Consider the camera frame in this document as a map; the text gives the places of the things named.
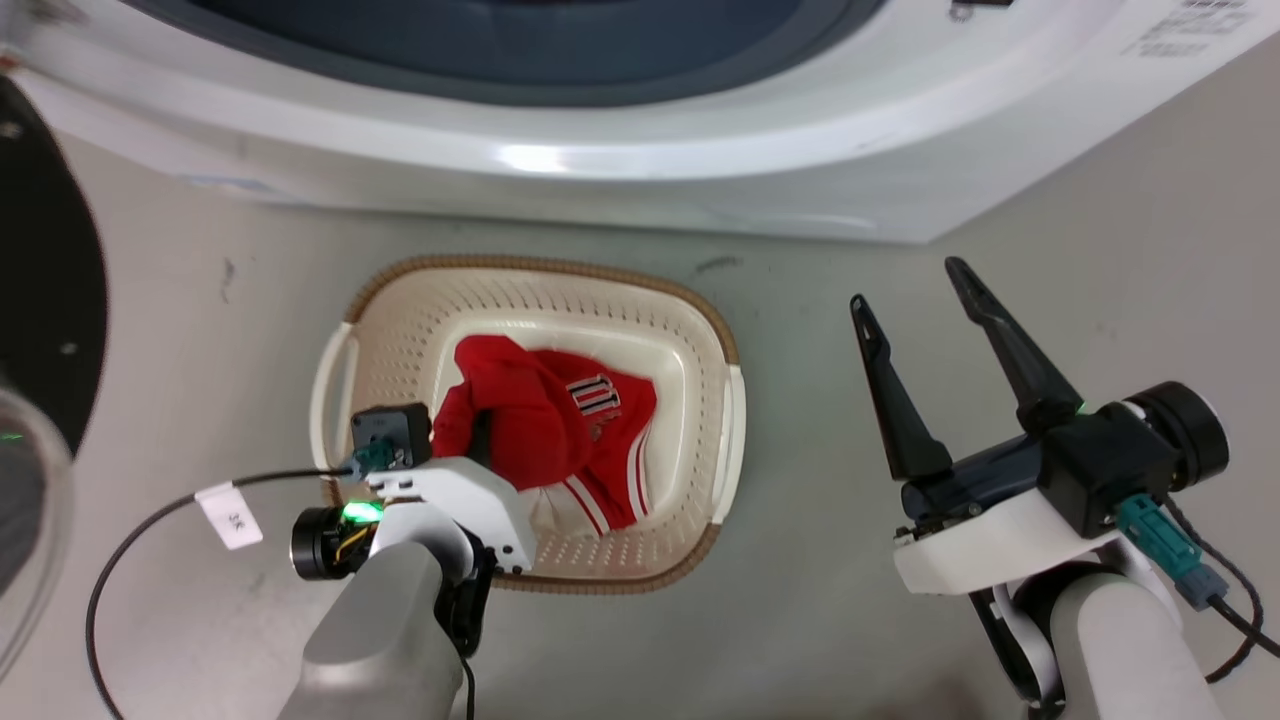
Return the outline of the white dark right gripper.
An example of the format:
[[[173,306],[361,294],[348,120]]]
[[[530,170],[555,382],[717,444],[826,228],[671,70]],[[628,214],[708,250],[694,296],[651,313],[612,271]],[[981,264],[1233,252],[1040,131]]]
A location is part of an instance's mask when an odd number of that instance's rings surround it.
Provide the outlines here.
[[[1083,397],[961,258],[945,270],[966,316],[983,329],[1029,436],[1070,421]],[[1041,447],[1010,439],[954,464],[923,421],[892,364],[892,348],[867,299],[850,300],[890,475],[909,524],[893,564],[914,594],[970,594],[1033,577],[1115,541],[1083,538],[1041,493]]]

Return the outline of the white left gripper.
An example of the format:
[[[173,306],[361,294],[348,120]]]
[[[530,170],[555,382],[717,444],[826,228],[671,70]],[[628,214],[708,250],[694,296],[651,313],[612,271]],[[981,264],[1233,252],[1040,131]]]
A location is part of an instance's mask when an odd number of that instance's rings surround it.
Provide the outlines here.
[[[518,492],[492,465],[492,411],[475,414],[468,457],[433,459],[408,470],[380,471],[367,486],[387,505],[370,555],[420,546],[445,578],[470,578],[488,550],[503,571],[529,571],[538,538]]]

